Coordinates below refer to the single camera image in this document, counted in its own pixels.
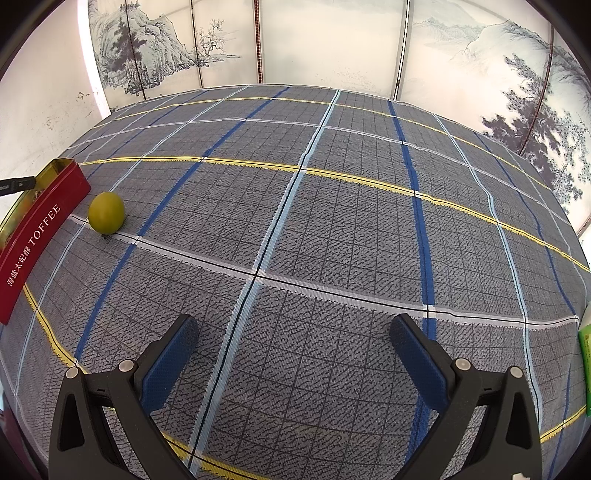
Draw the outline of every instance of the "lemon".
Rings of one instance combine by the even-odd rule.
[[[115,233],[125,220],[123,200],[115,192],[99,193],[88,207],[90,226],[102,235]]]

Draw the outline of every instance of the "blue gripper pad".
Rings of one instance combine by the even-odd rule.
[[[418,335],[422,336],[421,340],[425,345],[421,343]],[[448,389],[450,386],[435,360],[426,350],[426,345],[430,345],[428,342],[433,342],[434,347],[441,349],[440,345],[427,339],[418,327],[411,329],[405,323],[402,315],[396,315],[392,320],[390,340],[427,407],[439,413],[445,411],[449,404]]]
[[[174,383],[183,371],[187,361],[191,357],[197,340],[199,338],[199,325],[193,317],[185,316],[184,320],[179,317],[170,329],[176,329],[168,343],[162,348],[162,345],[155,345],[162,348],[161,353],[156,357],[151,368],[144,374],[141,381],[140,402],[144,411],[149,415],[154,410],[159,410],[164,406]],[[161,340],[152,342],[148,345],[146,352],[150,347],[158,342],[165,342],[169,332],[165,333]]]

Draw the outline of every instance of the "metal screw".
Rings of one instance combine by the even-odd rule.
[[[75,378],[78,375],[78,369],[76,367],[70,367],[66,372],[67,378]]]
[[[122,372],[129,372],[129,370],[131,370],[134,367],[134,361],[133,360],[123,360],[120,364],[119,364],[119,370]]]
[[[523,370],[519,367],[511,367],[509,372],[511,372],[511,375],[513,375],[515,378],[523,377]]]
[[[472,366],[472,364],[466,360],[465,358],[458,358],[456,360],[456,367],[458,367],[460,370],[464,370],[464,372],[466,370],[470,370],[470,367]]]

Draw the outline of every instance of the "red vertical stripe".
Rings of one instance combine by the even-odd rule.
[[[263,83],[262,51],[261,51],[261,16],[260,16],[259,0],[254,0],[254,5],[255,5],[256,69],[258,72],[258,82]]]

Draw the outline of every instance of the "black line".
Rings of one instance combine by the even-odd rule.
[[[126,233],[119,232],[119,234],[121,236],[124,236],[124,237],[127,237],[129,239],[134,239],[135,240],[135,238],[133,236],[130,236],[130,235],[126,234]],[[238,268],[227,267],[225,265],[215,263],[214,261],[208,261],[208,260],[203,260],[203,259],[196,258],[196,257],[191,257],[186,252],[168,249],[168,248],[166,248],[164,246],[161,246],[160,244],[159,245],[154,245],[154,244],[151,244],[151,243],[149,243],[147,241],[143,241],[142,239],[137,240],[137,243],[139,243],[139,244],[145,244],[145,245],[152,245],[154,248],[158,248],[159,250],[167,251],[167,252],[170,252],[172,254],[179,255],[181,257],[190,258],[192,260],[196,260],[196,261],[199,261],[199,262],[208,264],[208,265],[219,267],[219,268],[221,268],[223,270],[229,270],[229,271],[234,271],[234,272],[237,272],[237,273],[241,273],[242,275],[248,275],[248,276],[251,277],[251,281],[252,280],[256,280],[257,278],[260,278],[260,279],[263,279],[263,280],[268,280],[268,281],[280,283],[280,284],[283,284],[283,285],[289,285],[289,286],[292,286],[292,287],[301,288],[303,290],[315,291],[315,292],[323,293],[323,294],[326,294],[326,295],[333,295],[335,297],[341,297],[343,299],[349,299],[349,300],[354,300],[354,301],[362,301],[362,302],[365,302],[365,303],[379,305],[379,306],[382,306],[382,307],[389,307],[389,308],[394,308],[394,309],[407,310],[407,311],[410,311],[410,312],[425,313],[425,310],[423,308],[420,308],[420,307],[413,307],[413,306],[410,306],[410,305],[409,306],[402,307],[402,306],[393,305],[391,303],[387,303],[385,301],[379,301],[377,299],[365,299],[365,298],[361,298],[361,297],[356,297],[354,294],[348,295],[348,294],[346,294],[344,292],[340,293],[340,292],[334,292],[334,291],[324,290],[324,289],[319,288],[319,287],[312,287],[312,286],[302,285],[300,283],[296,283],[295,280],[294,281],[289,281],[289,280],[284,280],[284,279],[281,279],[281,278],[270,278],[270,277],[266,277],[264,275],[259,275],[258,274],[258,270],[257,270],[257,273],[255,273],[255,274],[244,272],[244,271],[242,271],[242,270],[240,270]],[[454,312],[451,312],[451,311],[448,312],[448,311],[445,311],[445,310],[439,310],[437,308],[434,308],[433,306],[431,306],[431,308],[427,309],[427,312],[428,312],[427,313],[428,315],[431,315],[431,314],[449,315],[451,317],[458,318],[458,319],[488,320],[488,321],[491,321],[491,322],[515,323],[516,325],[532,325],[531,323],[528,323],[528,322],[525,322],[525,321],[519,320],[519,319],[511,319],[511,318],[507,318],[507,319],[496,319],[496,318],[490,318],[490,317],[485,317],[485,316],[479,316],[478,314],[474,314],[474,315],[470,315],[470,314],[462,315],[462,314],[454,313]],[[566,320],[575,319],[575,318],[577,318],[577,317],[576,316],[570,316],[570,317],[566,317],[564,319],[552,320],[552,321],[549,321],[549,322],[545,322],[543,324],[536,323],[534,325],[536,325],[536,326],[538,326],[538,325],[539,326],[559,325],[559,324],[564,323]]]
[[[144,96],[144,100],[146,100],[144,84],[142,83],[142,77],[139,74],[138,61],[135,58],[134,42],[131,40],[131,27],[129,26],[129,12],[127,11],[127,0],[125,0],[125,16],[127,17],[127,32],[129,32],[129,44],[131,45],[131,54],[134,56],[135,71],[138,72],[139,86],[142,88],[142,95]]]
[[[225,470],[226,472],[232,472],[234,475],[240,475],[243,478],[248,478],[249,480],[257,480],[255,477],[253,476],[249,476],[249,475],[245,475],[244,473],[238,473],[236,470],[231,470],[229,468],[226,468],[224,466],[221,466],[217,463],[213,463],[209,460],[206,460],[203,457],[200,457],[199,455],[195,455],[194,453],[189,452],[186,448],[180,446],[178,443],[172,441],[172,440],[166,440],[170,445],[173,445],[174,447],[178,448],[179,450],[182,450],[183,452],[185,452],[186,454],[188,454],[191,457],[191,460],[193,460],[193,458],[198,458],[199,460],[201,460],[202,462],[208,463],[209,465],[213,465],[216,468],[220,468],[222,470]]]
[[[552,56],[554,55],[554,27],[550,25],[550,51],[548,52],[548,65],[546,65],[546,75],[544,78],[544,84],[542,85],[542,91],[540,93],[540,98],[538,99],[538,105],[535,107],[534,119],[531,121],[530,129],[527,132],[523,140],[523,144],[519,149],[518,155],[521,156],[523,151],[525,150],[525,146],[527,145],[528,140],[530,139],[531,133],[534,130],[534,125],[536,120],[538,119],[538,115],[540,113],[540,108],[542,107],[542,102],[544,101],[544,96],[546,94],[546,87],[548,86],[548,80],[550,78],[550,67],[552,66]]]
[[[203,77],[201,76],[201,63],[199,62],[199,50],[197,49],[197,32],[195,30],[195,13],[193,11],[193,0],[189,0],[191,4],[191,25],[193,26],[193,41],[195,42],[195,57],[197,58],[197,70],[199,71],[199,85],[203,88]]]
[[[312,148],[312,145],[314,144],[314,141],[316,140],[316,138],[320,135],[320,133],[323,131],[322,128],[319,128],[316,130],[316,132],[314,133],[314,135],[312,136],[312,138],[310,139],[310,141],[308,142],[308,145],[306,147],[306,150],[304,151],[304,154],[302,155],[302,158],[304,158],[306,155],[308,155],[310,153],[310,149]],[[291,192],[294,188],[294,186],[296,185],[296,181],[297,181],[297,177],[301,174],[301,169],[303,167],[303,161],[300,163],[300,165],[298,165],[298,170],[295,173],[295,175],[293,176],[293,178],[295,179],[292,184],[289,187],[289,190],[287,192],[287,195],[285,196],[285,201],[283,202],[283,204],[281,205],[281,209],[279,211],[279,215],[277,216],[277,220],[275,221],[275,223],[273,224],[273,228],[271,229],[271,234],[269,235],[269,237],[267,238],[267,242],[265,243],[265,248],[262,251],[262,255],[261,255],[261,259],[259,260],[258,265],[256,266],[256,271],[254,273],[254,276],[251,278],[250,280],[250,285],[248,287],[248,290],[246,291],[246,294],[244,295],[242,302],[240,303],[240,308],[238,309],[238,312],[236,314],[236,321],[234,322],[234,325],[232,326],[232,331],[230,332],[230,336],[229,336],[229,340],[226,344],[226,348],[224,349],[224,353],[222,356],[222,361],[221,361],[221,365],[223,366],[226,363],[226,358],[228,357],[228,350],[230,348],[230,344],[232,343],[232,339],[234,337],[234,333],[236,332],[236,327],[238,326],[238,319],[240,318],[240,316],[242,315],[242,311],[244,309],[244,305],[246,303],[246,300],[248,298],[248,296],[250,295],[252,288],[258,278],[259,275],[259,271],[261,269],[261,264],[265,258],[265,254],[267,253],[267,249],[269,248],[269,243],[271,242],[271,238],[273,237],[273,234],[275,233],[275,229],[277,228],[277,223],[279,221],[279,219],[281,218],[281,215],[283,215],[283,211],[285,210],[285,206],[287,203],[287,199],[290,197]],[[220,380],[220,376],[222,374],[222,368],[217,372],[217,376],[215,379],[215,382],[213,383],[213,387],[212,387],[212,393],[215,392],[217,385],[219,383]],[[207,401],[207,405],[205,407],[205,410],[203,412],[203,418],[201,420],[201,424],[199,425],[199,430],[197,431],[197,436],[196,436],[196,440],[195,440],[195,446],[193,447],[193,451],[192,451],[192,455],[195,453],[195,450],[197,449],[197,444],[200,440],[201,437],[201,432],[203,431],[203,425],[205,423],[205,419],[207,418],[207,414],[209,412],[209,408],[211,406],[213,400],[213,395],[210,395],[208,401]],[[191,459],[189,460],[189,465],[188,468],[191,467],[191,462],[193,461],[193,458],[191,457]]]

